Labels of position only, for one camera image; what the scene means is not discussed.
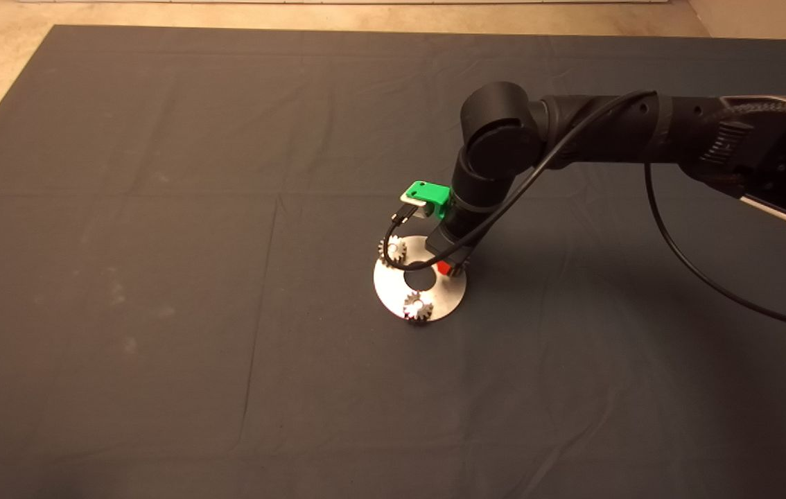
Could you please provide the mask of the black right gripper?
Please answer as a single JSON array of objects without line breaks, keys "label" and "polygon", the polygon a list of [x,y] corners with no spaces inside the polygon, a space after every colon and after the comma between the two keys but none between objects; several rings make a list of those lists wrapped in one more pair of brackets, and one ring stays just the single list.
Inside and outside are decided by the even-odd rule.
[{"label": "black right gripper", "polygon": [[[438,256],[447,247],[468,236],[479,224],[490,218],[494,211],[495,207],[483,208],[479,211],[473,211],[468,207],[450,207],[447,209],[446,217],[427,237],[426,250],[432,256]],[[487,231],[484,231],[468,243],[464,243],[444,261],[436,262],[435,271],[438,274],[450,274],[451,265],[464,265],[486,233]]]}]

